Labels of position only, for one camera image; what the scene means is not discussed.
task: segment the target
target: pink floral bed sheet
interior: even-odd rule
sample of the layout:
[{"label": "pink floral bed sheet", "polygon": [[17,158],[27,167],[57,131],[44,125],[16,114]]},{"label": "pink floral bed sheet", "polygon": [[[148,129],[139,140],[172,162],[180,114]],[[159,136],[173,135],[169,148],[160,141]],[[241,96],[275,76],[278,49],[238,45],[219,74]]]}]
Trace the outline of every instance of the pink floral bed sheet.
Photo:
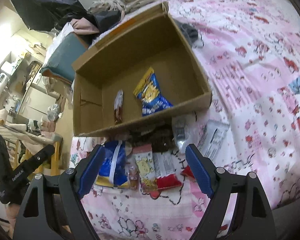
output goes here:
[{"label": "pink floral bed sheet", "polygon": [[[287,0],[167,0],[169,13],[193,25],[193,51],[212,87],[207,112],[186,116],[202,130],[208,119],[230,124],[215,165],[254,171],[271,208],[300,196],[300,17]],[[149,6],[126,16],[125,20]],[[101,138],[74,137],[74,167]],[[146,194],[94,186],[82,204],[102,239],[189,239],[209,203],[180,175],[185,156],[173,152],[181,188]],[[232,195],[220,235],[235,204]]]}]

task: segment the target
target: silver bolt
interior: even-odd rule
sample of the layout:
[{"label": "silver bolt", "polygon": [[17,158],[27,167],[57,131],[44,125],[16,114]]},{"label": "silver bolt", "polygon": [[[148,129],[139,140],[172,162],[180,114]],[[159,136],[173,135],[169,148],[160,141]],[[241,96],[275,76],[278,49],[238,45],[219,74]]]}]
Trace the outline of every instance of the silver bolt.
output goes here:
[{"label": "silver bolt", "polygon": [[254,172],[249,172],[249,176],[252,179],[255,179],[257,177],[257,175]]},{"label": "silver bolt", "polygon": [[225,173],[225,169],[222,168],[222,167],[218,167],[217,168],[217,173],[220,173],[220,174]]},{"label": "silver bolt", "polygon": [[72,174],[72,173],[74,173],[74,168],[66,169],[66,174]]},{"label": "silver bolt", "polygon": [[42,178],[42,174],[41,173],[38,173],[34,176],[35,179],[41,179]]}]

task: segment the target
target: pink patterned fabric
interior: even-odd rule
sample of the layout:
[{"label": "pink patterned fabric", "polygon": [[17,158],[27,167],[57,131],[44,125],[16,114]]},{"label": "pink patterned fabric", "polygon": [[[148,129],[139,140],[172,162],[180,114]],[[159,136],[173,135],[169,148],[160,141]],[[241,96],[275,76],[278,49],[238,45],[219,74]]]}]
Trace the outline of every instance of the pink patterned fabric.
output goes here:
[{"label": "pink patterned fabric", "polygon": [[[188,115],[188,125],[202,129],[208,119],[229,123],[214,164],[231,173],[256,172],[273,209],[297,199],[300,173],[291,170],[300,170],[300,17],[293,6],[287,0],[168,1],[169,13],[199,32],[193,51],[213,92],[208,112]],[[77,142],[74,138],[73,166],[92,150]],[[174,151],[173,159],[181,188],[150,195],[94,186],[83,198],[103,239],[190,238],[209,199],[180,175],[185,156]],[[232,195],[220,235],[234,204]]]}]

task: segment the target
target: bed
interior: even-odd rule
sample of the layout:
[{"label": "bed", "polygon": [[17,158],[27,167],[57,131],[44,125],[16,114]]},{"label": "bed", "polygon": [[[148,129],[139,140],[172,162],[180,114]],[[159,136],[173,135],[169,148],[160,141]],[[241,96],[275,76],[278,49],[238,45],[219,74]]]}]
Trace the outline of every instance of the bed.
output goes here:
[{"label": "bed", "polygon": [[[272,209],[295,201],[300,197],[300,17],[296,10],[287,0],[166,1],[176,20],[198,30],[193,51],[212,88],[210,109],[187,115],[188,125],[200,130],[209,119],[229,123],[214,164],[241,175],[256,172]],[[123,22],[153,5],[128,14]],[[70,166],[101,142],[102,138],[74,137]],[[191,237],[209,199],[194,181],[180,175],[185,156],[174,151],[173,160],[181,188],[146,194],[94,185],[82,204],[101,239]],[[232,195],[219,236],[227,232],[234,205]]]}]

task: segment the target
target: blue gripper pad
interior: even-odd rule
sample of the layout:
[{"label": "blue gripper pad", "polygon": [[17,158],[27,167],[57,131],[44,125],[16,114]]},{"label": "blue gripper pad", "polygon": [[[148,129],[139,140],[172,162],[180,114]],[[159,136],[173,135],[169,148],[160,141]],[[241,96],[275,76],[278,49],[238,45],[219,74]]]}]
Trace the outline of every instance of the blue gripper pad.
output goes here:
[{"label": "blue gripper pad", "polygon": [[202,162],[199,160],[198,155],[204,158],[194,144],[189,144],[186,147],[186,160],[197,180],[199,188],[202,193],[206,194],[208,198],[211,199],[214,195],[214,191],[211,187],[211,178]]},{"label": "blue gripper pad", "polygon": [[92,150],[90,155],[86,158],[86,159],[90,159],[90,160],[89,160],[89,163],[86,165],[85,170],[82,172],[82,176],[80,177],[80,185],[77,190],[79,199],[82,199],[84,195],[86,195],[90,192],[90,190],[93,186],[93,183],[95,182],[96,177],[99,173],[100,167],[105,159],[105,154],[106,153],[105,153],[104,147],[101,145],[97,145]]}]

